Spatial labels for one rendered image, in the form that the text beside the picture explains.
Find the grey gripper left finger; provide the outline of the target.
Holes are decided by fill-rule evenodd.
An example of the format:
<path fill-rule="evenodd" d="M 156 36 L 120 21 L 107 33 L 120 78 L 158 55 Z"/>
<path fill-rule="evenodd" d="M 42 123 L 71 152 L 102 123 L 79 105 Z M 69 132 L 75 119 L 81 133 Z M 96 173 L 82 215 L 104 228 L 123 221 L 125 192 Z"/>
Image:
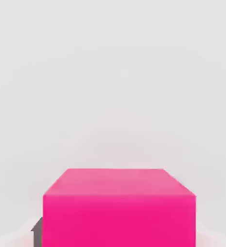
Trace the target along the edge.
<path fill-rule="evenodd" d="M 42 217 L 30 218 L 20 229 L 0 236 L 0 247 L 42 247 Z"/>

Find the small pink cube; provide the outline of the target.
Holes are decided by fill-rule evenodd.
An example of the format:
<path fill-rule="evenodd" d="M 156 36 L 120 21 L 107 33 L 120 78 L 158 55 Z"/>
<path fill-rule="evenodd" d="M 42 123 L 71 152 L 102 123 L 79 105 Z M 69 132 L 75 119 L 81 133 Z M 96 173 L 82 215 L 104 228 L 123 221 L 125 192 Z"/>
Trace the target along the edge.
<path fill-rule="evenodd" d="M 43 195 L 42 247 L 196 247 L 196 196 L 163 169 L 68 169 Z"/>

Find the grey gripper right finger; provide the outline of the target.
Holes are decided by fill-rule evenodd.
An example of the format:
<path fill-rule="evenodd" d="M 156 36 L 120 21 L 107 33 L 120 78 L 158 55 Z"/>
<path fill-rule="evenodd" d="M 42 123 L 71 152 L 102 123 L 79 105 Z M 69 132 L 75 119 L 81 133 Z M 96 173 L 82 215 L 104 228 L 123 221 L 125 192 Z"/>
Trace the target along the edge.
<path fill-rule="evenodd" d="M 210 231 L 197 220 L 196 247 L 226 247 L 226 236 Z"/>

